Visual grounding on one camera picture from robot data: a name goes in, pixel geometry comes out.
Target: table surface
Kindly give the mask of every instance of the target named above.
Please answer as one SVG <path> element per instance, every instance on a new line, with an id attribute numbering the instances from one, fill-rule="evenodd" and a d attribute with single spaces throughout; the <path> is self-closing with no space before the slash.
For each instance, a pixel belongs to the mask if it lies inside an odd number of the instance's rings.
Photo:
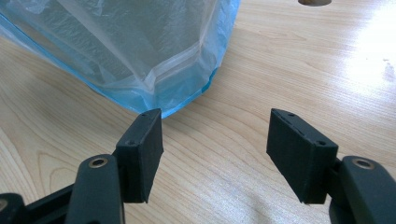
<path id="1" fill-rule="evenodd" d="M 271 108 L 289 110 L 396 177 L 396 3 L 242 1 L 211 88 L 163 120 L 148 204 L 128 223 L 330 223 L 299 203 L 266 154 Z M 0 191 L 26 203 L 111 153 L 136 114 L 0 39 Z"/>

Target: wooden table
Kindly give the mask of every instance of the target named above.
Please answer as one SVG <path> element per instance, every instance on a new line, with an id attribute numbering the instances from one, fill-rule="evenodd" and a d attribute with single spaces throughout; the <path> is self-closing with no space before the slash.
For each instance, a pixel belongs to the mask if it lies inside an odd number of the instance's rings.
<path id="1" fill-rule="evenodd" d="M 289 110 L 339 145 L 338 157 L 396 177 L 396 4 L 242 1 L 211 88 L 163 121 L 148 204 L 128 223 L 329 223 L 299 203 L 265 153 L 270 109 Z M 0 39 L 0 191 L 30 203 L 111 153 L 136 114 Z"/>

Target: metal screw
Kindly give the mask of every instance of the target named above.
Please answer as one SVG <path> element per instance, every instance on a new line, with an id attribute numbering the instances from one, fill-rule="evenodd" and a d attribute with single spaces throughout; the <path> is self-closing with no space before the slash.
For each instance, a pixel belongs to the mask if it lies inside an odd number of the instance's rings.
<path id="1" fill-rule="evenodd" d="M 91 168 L 99 168 L 105 166 L 108 160 L 106 158 L 96 158 L 90 161 Z"/>
<path id="2" fill-rule="evenodd" d="M 352 162 L 362 169 L 374 170 L 374 168 L 375 168 L 375 165 L 372 162 L 364 160 L 364 159 L 353 159 Z"/>
<path id="3" fill-rule="evenodd" d="M 0 212 L 3 211 L 8 205 L 8 201 L 6 199 L 0 199 Z"/>

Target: blue plastic bag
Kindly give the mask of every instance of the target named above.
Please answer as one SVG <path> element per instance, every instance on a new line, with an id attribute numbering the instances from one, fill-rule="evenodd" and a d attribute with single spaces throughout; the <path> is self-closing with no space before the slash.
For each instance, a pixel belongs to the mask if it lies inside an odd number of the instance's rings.
<path id="1" fill-rule="evenodd" d="M 219 68 L 239 0 L 6 0 L 0 35 L 137 113 L 167 117 Z"/>

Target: wood grain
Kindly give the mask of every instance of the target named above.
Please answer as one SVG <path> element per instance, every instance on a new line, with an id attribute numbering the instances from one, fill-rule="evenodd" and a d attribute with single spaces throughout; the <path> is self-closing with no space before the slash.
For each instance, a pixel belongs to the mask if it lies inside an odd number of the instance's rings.
<path id="1" fill-rule="evenodd" d="M 128 223 L 330 223 L 298 202 L 265 153 L 270 109 L 292 111 L 396 177 L 396 4 L 241 3 L 211 88 L 163 121 L 148 204 Z M 79 80 L 0 38 L 0 191 L 26 203 L 74 182 L 135 119 Z"/>

